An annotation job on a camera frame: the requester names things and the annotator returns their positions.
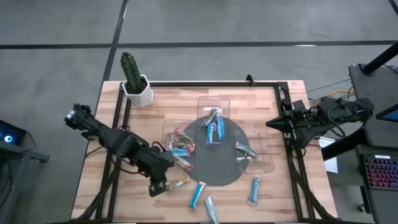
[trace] white pot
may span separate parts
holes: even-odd
[[[145,75],[141,75],[141,78],[144,78],[145,82],[147,83],[147,86],[144,91],[142,91],[141,94],[129,94],[126,90],[126,83],[127,80],[124,81],[122,84],[124,94],[131,100],[132,103],[134,103],[137,106],[147,106],[152,103],[152,100],[154,99],[154,91],[150,88],[148,79]]]

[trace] cactus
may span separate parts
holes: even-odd
[[[123,52],[120,63],[127,79],[126,88],[132,93],[140,93],[142,80],[134,57],[130,53]]]

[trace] black metal frame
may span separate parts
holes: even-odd
[[[285,97],[290,100],[290,95],[289,95],[289,88],[287,82],[254,82],[252,77],[248,75],[247,81],[243,82],[150,82],[151,86],[233,86],[233,87],[240,87],[240,86],[256,86],[256,87],[273,87],[275,90],[275,97],[277,100],[277,105],[279,108],[279,113],[281,114],[282,108],[281,108],[281,94],[280,91],[284,92]],[[114,119],[113,119],[113,128],[118,127],[118,120],[119,120],[119,114],[121,110],[121,104],[122,104],[122,99],[123,99],[123,89],[121,86],[119,87],[119,93],[118,93],[118,100],[116,102],[116,108],[115,108],[115,114],[114,114]],[[123,118],[123,126],[128,124],[129,121],[129,110],[130,110],[130,105],[131,102],[130,100],[127,100],[126,103],[126,109],[124,112],[124,118]],[[290,162],[293,162],[293,155],[292,155],[292,148],[288,145],[285,144],[285,150],[287,154],[287,159]],[[297,150],[297,160],[298,164],[300,167],[300,175],[303,178],[303,181],[308,187],[308,179],[307,179],[307,173],[305,171],[305,166],[304,166],[304,160],[302,156],[301,150]],[[106,182],[109,176],[109,172],[111,169],[111,155],[108,153],[106,160],[105,160],[105,167],[103,171],[103,181],[101,186]],[[121,161],[117,160],[116,161],[116,166],[119,167],[121,165]],[[292,191],[293,191],[293,197],[294,197],[294,202],[295,202],[295,209],[297,213],[297,219],[301,220],[303,219],[303,211],[302,211],[302,205],[300,202],[300,195],[299,195],[299,189],[297,187],[297,182],[295,179],[290,175],[290,180],[292,182]],[[109,207],[108,207],[108,214],[106,218],[102,218],[102,212],[103,212],[103,200],[102,202],[98,205],[96,209],[96,215],[95,215],[95,220],[85,220],[84,222],[112,222],[113,220],[113,215],[114,215],[114,206],[116,202],[116,196],[117,196],[117,191],[118,191],[118,181],[119,181],[119,174],[117,174],[117,177],[115,178],[113,184],[112,184],[112,190],[111,190],[111,196],[109,200]],[[313,211],[313,207],[309,200],[307,199],[307,208],[308,208],[308,214],[310,218],[315,218],[315,214]]]

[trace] keyboard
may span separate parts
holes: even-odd
[[[363,157],[370,189],[398,190],[398,157],[376,159]]]

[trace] desk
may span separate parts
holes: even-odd
[[[300,80],[288,83],[292,101],[303,100],[308,106],[304,82]],[[152,105],[144,108],[132,106],[129,119],[131,131],[148,142],[161,141],[162,123],[166,119],[195,120],[198,111],[197,100],[200,96],[227,96],[231,100],[232,120],[255,119],[263,120],[265,123],[279,115],[273,88],[214,86],[152,87],[152,89],[154,91]],[[118,91],[119,82],[104,82],[96,119],[108,126],[113,122]],[[259,203],[256,207],[247,204],[253,174],[243,173],[237,181],[227,186],[206,187],[204,195],[212,195],[219,221],[297,221],[282,133],[269,129],[268,138],[263,136],[262,141],[269,141],[275,170],[261,174]],[[88,152],[98,146],[97,142],[89,143]],[[81,215],[99,191],[105,157],[106,153],[102,149],[92,153],[85,160],[72,218]],[[319,148],[307,147],[304,161],[311,190],[326,210],[336,217],[335,203]],[[123,164],[123,168],[134,170],[127,164]],[[177,168],[179,167],[173,167],[167,172],[169,182],[181,176],[181,173],[173,172]],[[203,200],[199,200],[194,213],[188,209],[196,184],[192,181],[181,187],[177,196],[163,193],[151,198],[148,194],[148,179],[141,175],[121,172],[113,220],[114,222],[208,222]],[[300,196],[302,207],[305,209],[303,194]],[[108,210],[106,206],[107,203],[104,206],[104,215]]]

